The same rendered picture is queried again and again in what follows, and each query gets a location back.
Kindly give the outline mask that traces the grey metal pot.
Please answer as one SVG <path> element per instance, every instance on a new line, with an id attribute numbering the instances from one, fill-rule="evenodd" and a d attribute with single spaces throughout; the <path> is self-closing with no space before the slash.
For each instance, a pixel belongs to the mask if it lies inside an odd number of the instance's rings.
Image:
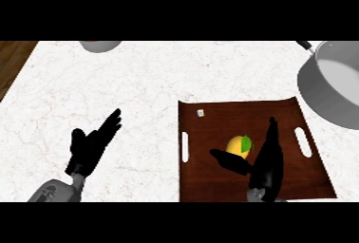
<path id="1" fill-rule="evenodd" d="M 312 52 L 297 73 L 303 100 L 325 120 L 359 130 L 359 41 L 297 44 Z"/>

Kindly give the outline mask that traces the yellow lemon with green leaf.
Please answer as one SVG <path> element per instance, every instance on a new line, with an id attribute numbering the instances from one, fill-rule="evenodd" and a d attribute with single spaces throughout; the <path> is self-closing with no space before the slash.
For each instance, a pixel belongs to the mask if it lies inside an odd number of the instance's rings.
<path id="1" fill-rule="evenodd" d="M 250 152 L 253 150 L 253 141 L 247 135 L 244 136 L 235 136 L 229 140 L 226 151 L 238 156 L 241 156 L 244 159 L 248 157 Z"/>

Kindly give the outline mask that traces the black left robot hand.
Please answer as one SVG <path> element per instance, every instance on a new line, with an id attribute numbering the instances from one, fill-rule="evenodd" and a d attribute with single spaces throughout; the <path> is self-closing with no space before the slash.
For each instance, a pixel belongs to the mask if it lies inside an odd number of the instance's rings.
<path id="1" fill-rule="evenodd" d="M 71 176 L 80 174 L 84 178 L 96 169 L 105 148 L 114 139 L 121 125 L 121 109 L 117 108 L 97 130 L 89 135 L 80 128 L 71 132 L 69 164 L 65 173 Z"/>

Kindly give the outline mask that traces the grey round bowl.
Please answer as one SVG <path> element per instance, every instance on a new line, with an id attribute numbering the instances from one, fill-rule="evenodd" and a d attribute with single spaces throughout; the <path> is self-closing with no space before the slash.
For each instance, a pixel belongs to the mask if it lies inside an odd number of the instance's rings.
<path id="1" fill-rule="evenodd" d="M 81 41 L 80 44 L 84 49 L 93 53 L 102 53 L 112 50 L 118 45 L 120 41 Z"/>

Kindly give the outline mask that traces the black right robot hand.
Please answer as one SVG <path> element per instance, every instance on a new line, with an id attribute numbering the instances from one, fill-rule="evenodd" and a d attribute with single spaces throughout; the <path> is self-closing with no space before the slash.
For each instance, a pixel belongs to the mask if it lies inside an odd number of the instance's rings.
<path id="1" fill-rule="evenodd" d="M 219 149 L 211 149 L 208 152 L 224 169 L 244 176 L 251 174 L 248 190 L 251 188 L 269 188 L 275 191 L 276 196 L 279 195 L 284 180 L 284 152 L 275 118 L 269 119 L 263 147 L 254 164 L 250 164 L 241 156 Z"/>

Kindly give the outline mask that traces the brown wooden tray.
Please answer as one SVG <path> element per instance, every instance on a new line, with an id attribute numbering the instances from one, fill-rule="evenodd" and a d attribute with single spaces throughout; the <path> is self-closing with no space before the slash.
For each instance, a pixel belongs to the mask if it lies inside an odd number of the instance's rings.
<path id="1" fill-rule="evenodd" d="M 337 196 L 316 147 L 304 156 L 294 130 L 309 128 L 295 98 L 281 101 L 179 103 L 180 148 L 189 157 L 179 160 L 179 200 L 229 202 L 247 199 L 250 178 L 224 169 L 211 156 L 230 139 L 245 136 L 254 143 L 247 159 L 253 161 L 264 143 L 269 121 L 279 127 L 284 151 L 284 182 L 279 198 L 318 199 Z"/>

